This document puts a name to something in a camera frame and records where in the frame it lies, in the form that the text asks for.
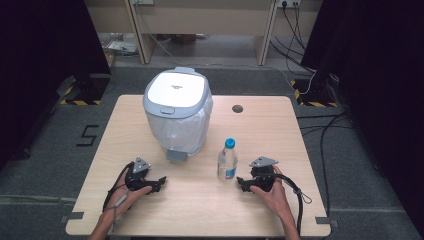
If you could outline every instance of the desk panel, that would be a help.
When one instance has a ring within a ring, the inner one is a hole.
[[[236,179],[216,177],[218,152],[227,137],[236,139],[239,163],[236,176],[250,179],[250,162],[259,156],[278,160],[278,166],[313,199],[304,204],[302,236],[326,236],[329,225],[317,225],[325,216],[321,196],[306,153],[291,101],[286,97],[213,96],[214,108],[205,144],[184,162],[166,160],[152,136],[142,96],[119,98],[87,174],[73,212],[83,219],[69,220],[67,232],[89,235],[101,214],[107,191],[121,169],[141,156],[152,167],[148,180],[167,176],[162,190],[144,196],[118,219],[115,235],[168,237],[278,237],[279,219],[258,196],[244,193]],[[242,113],[232,107],[242,105]],[[286,187],[297,219],[297,197]]]

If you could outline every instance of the white lid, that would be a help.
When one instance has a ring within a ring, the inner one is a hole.
[[[153,103],[172,107],[192,107],[203,96],[205,80],[201,76],[164,72],[150,86],[147,97]]]

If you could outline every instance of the floor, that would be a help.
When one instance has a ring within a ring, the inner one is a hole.
[[[279,40],[288,46],[291,39]],[[276,39],[272,41],[284,49]],[[236,89],[234,85],[231,85],[232,89],[222,89],[216,85],[213,94],[278,94],[292,99],[323,202],[332,219],[332,233],[326,239],[422,239],[387,179],[374,168],[349,116],[344,116],[329,127],[325,138],[321,138],[324,127],[331,120],[329,115],[340,114],[348,106],[339,104],[336,108],[316,108],[297,104],[288,82],[297,76],[308,78],[310,74],[306,70],[287,61],[272,47],[269,48],[266,64],[258,66],[253,39],[247,36],[206,35],[188,45],[171,40],[159,43],[163,48],[156,47],[147,65],[141,64],[137,56],[124,57],[118,53],[111,68],[112,80],[103,104],[58,106],[34,142],[31,157],[8,162],[0,172],[0,239],[86,239],[85,236],[67,235],[66,222],[114,100],[119,94],[137,92],[140,83],[129,79],[148,81],[154,76],[149,74],[154,74],[155,69],[176,66],[199,69],[210,74],[211,78],[225,77],[227,81],[247,82],[240,84],[241,89]],[[302,51],[299,45],[292,49]],[[291,55],[298,60],[301,58],[296,53]],[[268,81],[278,81],[279,88],[266,89],[261,86]],[[58,89],[62,95],[66,84],[65,81]],[[93,122],[99,125],[93,129],[98,140],[92,148],[75,150],[75,142],[81,141],[81,126]]]

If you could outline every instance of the trash can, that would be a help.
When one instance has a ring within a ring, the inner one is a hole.
[[[182,161],[200,151],[213,107],[205,76],[185,67],[161,72],[147,85],[143,106],[168,160]]]

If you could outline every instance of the gray carpet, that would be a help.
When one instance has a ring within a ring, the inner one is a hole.
[[[26,160],[9,161],[0,172],[0,239],[85,239],[65,232],[66,216],[90,167],[114,104],[122,94],[143,94],[148,82],[164,69],[112,68],[109,86],[99,106],[58,105],[38,134]],[[209,80],[214,95],[285,95],[296,115],[334,115],[338,108],[299,106],[282,73],[273,70],[197,69]],[[70,81],[58,92],[63,95]],[[332,118],[300,118],[301,128],[325,126]],[[326,239],[421,239],[403,211],[387,179],[373,167],[348,116],[328,128],[323,151],[330,196],[330,216],[338,227]],[[81,138],[97,135],[91,147]],[[327,202],[320,157],[322,128],[305,128],[304,141]]]

